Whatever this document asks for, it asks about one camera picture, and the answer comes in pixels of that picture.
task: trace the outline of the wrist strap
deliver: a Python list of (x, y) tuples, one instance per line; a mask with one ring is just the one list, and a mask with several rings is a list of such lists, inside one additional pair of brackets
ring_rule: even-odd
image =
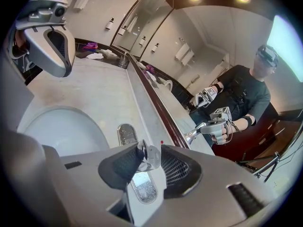
[(213, 86), (215, 86), (218, 90), (218, 93), (221, 92), (222, 88), (220, 88), (219, 84), (216, 83), (216, 84), (213, 84)]
[(251, 118), (249, 116), (244, 116), (244, 117), (242, 117), (242, 119), (246, 119), (247, 120), (247, 123), (248, 123), (247, 128), (249, 128), (252, 125), (252, 120), (251, 120)]

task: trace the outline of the black t-shirt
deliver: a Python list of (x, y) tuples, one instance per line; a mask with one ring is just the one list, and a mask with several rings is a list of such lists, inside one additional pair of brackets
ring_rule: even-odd
[(265, 82), (256, 80), (249, 68), (241, 65), (229, 69), (218, 77), (218, 81), (224, 85), (224, 90), (208, 107), (199, 109), (202, 115), (209, 116), (217, 108), (228, 106), (233, 121), (246, 114), (253, 115), (255, 122), (260, 119), (270, 102), (270, 92)]

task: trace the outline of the purple cloth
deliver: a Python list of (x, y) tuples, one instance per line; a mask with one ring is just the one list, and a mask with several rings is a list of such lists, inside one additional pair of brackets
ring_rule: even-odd
[(151, 65), (147, 65), (146, 69), (151, 73), (151, 74), (155, 74), (155, 69), (151, 66)]
[(98, 43), (97, 42), (89, 42), (83, 48), (85, 48), (85, 49), (97, 49), (98, 48)]

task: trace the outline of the vr headset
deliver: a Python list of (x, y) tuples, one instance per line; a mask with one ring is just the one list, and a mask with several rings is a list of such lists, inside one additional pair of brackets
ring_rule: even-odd
[(270, 48), (267, 45), (260, 46), (257, 50), (257, 55), (272, 67), (277, 67), (279, 63), (278, 54), (273, 48)]

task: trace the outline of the mirror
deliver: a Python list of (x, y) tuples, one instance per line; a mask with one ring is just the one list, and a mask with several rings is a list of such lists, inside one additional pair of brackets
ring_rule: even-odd
[[(156, 43), (160, 46), (153, 53)], [(271, 59), (263, 53), (268, 48)], [(299, 141), (288, 148), (302, 122), (302, 61), (301, 41), (286, 15), (269, 19), (239, 8), (195, 6), (173, 10), (137, 64), (183, 134), (211, 120), (216, 109), (229, 106), (241, 133), (231, 126), (234, 132), (220, 145), (208, 131), (191, 132), (191, 149), (242, 162), (268, 184), (281, 180), (276, 191), (282, 194), (299, 170), (286, 177), (287, 168), (302, 164)], [(203, 90), (218, 82), (224, 83), (222, 92), (209, 106), (202, 104)], [(254, 117), (241, 119), (247, 114)], [(253, 126), (247, 128), (250, 120)], [(282, 160), (288, 157), (288, 166), (272, 164), (258, 174), (274, 161), (275, 153)]]
[(113, 45), (140, 57), (171, 10), (166, 0), (140, 0), (120, 27)]

